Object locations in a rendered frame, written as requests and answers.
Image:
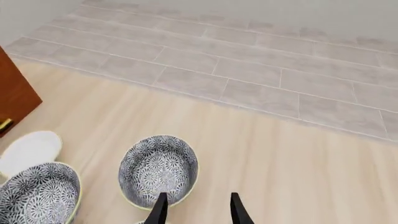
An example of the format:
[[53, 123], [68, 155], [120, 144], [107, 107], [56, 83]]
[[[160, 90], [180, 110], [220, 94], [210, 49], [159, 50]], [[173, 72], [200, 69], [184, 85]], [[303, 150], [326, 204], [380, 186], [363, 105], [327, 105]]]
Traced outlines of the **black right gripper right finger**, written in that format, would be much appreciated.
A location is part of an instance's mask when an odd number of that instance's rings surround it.
[[232, 224], [254, 224], [237, 192], [231, 194], [230, 212]]

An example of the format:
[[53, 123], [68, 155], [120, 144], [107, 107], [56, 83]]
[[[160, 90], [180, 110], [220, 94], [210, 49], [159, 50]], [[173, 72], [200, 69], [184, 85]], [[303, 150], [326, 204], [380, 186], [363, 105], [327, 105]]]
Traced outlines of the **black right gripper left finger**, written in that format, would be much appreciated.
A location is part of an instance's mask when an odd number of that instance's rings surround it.
[[165, 192], [162, 192], [149, 214], [149, 224], [165, 224], [167, 219], [167, 210], [167, 194]]

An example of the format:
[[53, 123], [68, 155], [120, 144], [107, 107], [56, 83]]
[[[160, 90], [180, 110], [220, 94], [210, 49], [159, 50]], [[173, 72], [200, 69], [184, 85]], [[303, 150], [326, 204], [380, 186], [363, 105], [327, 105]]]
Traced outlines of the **black white patterned bowl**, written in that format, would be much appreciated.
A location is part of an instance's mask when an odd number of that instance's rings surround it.
[[0, 186], [0, 224], [73, 224], [81, 199], [80, 177], [71, 166], [32, 166]]
[[150, 136], [135, 143], [121, 159], [119, 188], [137, 208], [152, 210], [162, 192], [173, 207], [192, 192], [199, 171], [197, 156], [186, 141], [169, 135]]

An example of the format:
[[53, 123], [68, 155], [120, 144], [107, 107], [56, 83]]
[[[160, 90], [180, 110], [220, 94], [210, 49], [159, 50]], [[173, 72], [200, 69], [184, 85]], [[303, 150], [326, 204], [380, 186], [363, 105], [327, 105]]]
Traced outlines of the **white ramekin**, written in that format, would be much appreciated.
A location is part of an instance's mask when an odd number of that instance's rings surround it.
[[53, 131], [30, 132], [16, 139], [0, 156], [0, 177], [9, 179], [29, 167], [54, 162], [63, 142]]

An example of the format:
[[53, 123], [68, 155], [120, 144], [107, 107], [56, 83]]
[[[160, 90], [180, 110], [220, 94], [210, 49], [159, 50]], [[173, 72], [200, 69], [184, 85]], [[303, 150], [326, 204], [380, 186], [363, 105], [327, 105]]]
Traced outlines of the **wooden cabinet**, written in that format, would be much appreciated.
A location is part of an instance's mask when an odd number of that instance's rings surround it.
[[0, 138], [41, 103], [40, 96], [0, 46], [0, 121], [14, 121], [12, 126], [0, 130]]

